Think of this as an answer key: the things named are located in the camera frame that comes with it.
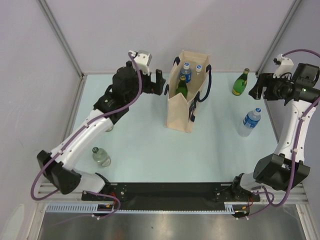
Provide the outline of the green glass bottle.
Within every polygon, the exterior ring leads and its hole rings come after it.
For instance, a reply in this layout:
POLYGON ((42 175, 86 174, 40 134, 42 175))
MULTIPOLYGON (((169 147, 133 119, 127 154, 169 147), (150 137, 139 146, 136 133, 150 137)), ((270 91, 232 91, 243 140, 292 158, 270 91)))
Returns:
POLYGON ((232 94, 235 96, 240 96, 247 87, 249 68, 245 68, 243 73, 235 80, 232 87, 232 94))

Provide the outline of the green bottle orange label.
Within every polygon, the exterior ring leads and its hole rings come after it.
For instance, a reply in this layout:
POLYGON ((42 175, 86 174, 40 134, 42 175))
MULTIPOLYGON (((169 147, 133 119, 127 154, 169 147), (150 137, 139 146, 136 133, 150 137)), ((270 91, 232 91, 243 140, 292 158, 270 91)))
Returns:
POLYGON ((177 88, 175 90, 175 94, 178 95, 179 93, 181 93, 185 99, 188 96, 188 87, 187 87, 185 76, 181 76, 179 78, 179 82, 178 82, 177 88))

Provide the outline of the blue label water bottle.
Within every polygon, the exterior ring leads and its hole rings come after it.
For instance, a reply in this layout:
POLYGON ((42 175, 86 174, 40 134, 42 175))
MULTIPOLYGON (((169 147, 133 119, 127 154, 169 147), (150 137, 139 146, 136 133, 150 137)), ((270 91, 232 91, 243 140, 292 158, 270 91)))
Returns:
POLYGON ((257 107, 246 114, 238 127, 238 134, 241 137, 248 137, 250 135, 261 120, 261 112, 262 110, 257 107))
POLYGON ((189 83, 191 81, 191 78, 192 78, 191 66, 188 62, 185 62, 182 68, 180 69, 179 79, 181 81, 185 81, 186 83, 189 83))

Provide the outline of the clear unlabelled water bottle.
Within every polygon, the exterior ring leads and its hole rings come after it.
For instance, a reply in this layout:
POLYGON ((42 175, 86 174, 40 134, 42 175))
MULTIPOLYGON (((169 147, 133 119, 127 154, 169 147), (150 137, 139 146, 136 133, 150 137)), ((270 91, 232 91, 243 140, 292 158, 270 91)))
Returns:
POLYGON ((201 65, 197 65, 195 67, 195 75, 197 77, 200 77, 202 75, 202 70, 203 70, 202 66, 201 65))

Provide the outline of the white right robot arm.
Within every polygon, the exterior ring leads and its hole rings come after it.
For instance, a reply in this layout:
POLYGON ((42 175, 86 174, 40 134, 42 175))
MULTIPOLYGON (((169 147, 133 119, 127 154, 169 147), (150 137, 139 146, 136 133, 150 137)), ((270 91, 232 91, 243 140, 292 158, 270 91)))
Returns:
POLYGON ((292 64, 282 63, 275 73, 261 73, 249 95, 255 100, 284 100, 286 118, 275 151, 260 159, 252 173, 235 177, 230 194, 236 201, 253 196, 253 190, 269 186, 284 191, 284 203, 292 188, 310 173, 304 164, 304 146, 311 118, 320 102, 320 91, 315 88, 320 77, 318 66, 299 63, 290 76, 292 64))

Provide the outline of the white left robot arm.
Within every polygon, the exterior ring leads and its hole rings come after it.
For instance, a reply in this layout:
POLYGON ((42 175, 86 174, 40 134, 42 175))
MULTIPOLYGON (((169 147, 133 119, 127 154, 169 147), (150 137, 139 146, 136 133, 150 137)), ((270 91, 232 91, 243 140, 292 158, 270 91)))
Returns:
POLYGON ((166 80, 160 69, 151 73, 136 70, 131 62, 120 67, 112 77, 112 83, 93 105, 84 122, 60 145, 51 151, 41 150, 36 158, 43 175, 57 192, 68 195, 75 190, 89 191, 100 200, 110 196, 108 181, 97 173, 75 169, 80 155, 97 137, 112 128, 128 111, 142 93, 163 93, 166 80))

